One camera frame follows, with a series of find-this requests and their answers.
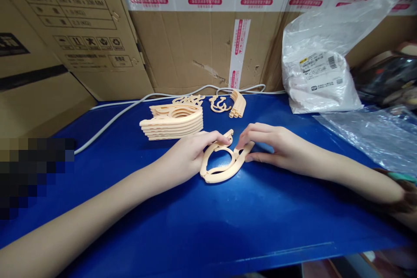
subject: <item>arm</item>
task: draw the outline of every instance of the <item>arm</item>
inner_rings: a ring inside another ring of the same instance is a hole
[[[1,277],[55,277],[114,223],[145,200],[189,180],[219,132],[179,140],[166,154],[94,198],[0,250]]]
[[[284,127],[249,124],[236,148],[249,141],[264,142],[274,153],[251,153],[246,162],[258,161],[288,169],[297,174],[332,181],[378,204],[391,204],[404,198],[404,190],[394,180],[346,156],[322,149]],[[416,213],[393,216],[417,232]]]

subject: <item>plastic wrap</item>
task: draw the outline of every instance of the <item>plastic wrap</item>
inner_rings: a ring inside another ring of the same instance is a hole
[[[314,118],[383,168],[417,177],[417,116],[405,106],[372,106]]]
[[[373,0],[314,10],[286,26],[282,77],[293,113],[362,107],[344,57],[393,5],[393,0]]]

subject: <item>person's left hand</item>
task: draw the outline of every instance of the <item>person's left hand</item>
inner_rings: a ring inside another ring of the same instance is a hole
[[[214,141],[228,145],[229,139],[218,131],[198,132],[181,138],[154,163],[146,169],[157,178],[158,193],[178,186],[198,173],[203,162],[204,148]]]

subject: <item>person's right hand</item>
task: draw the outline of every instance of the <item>person's right hand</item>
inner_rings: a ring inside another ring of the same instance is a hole
[[[266,143],[274,148],[274,153],[251,153],[246,156],[246,162],[269,163],[297,174],[328,179],[326,164],[332,163],[334,153],[302,139],[284,127],[249,124],[240,135],[236,148],[242,149],[249,141]]]

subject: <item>green object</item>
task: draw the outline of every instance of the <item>green object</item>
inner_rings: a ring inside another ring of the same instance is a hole
[[[401,174],[401,173],[396,173],[396,172],[389,172],[388,176],[392,179],[392,180],[407,180],[410,181],[412,183],[417,183],[417,178],[414,178],[410,175],[407,174]]]

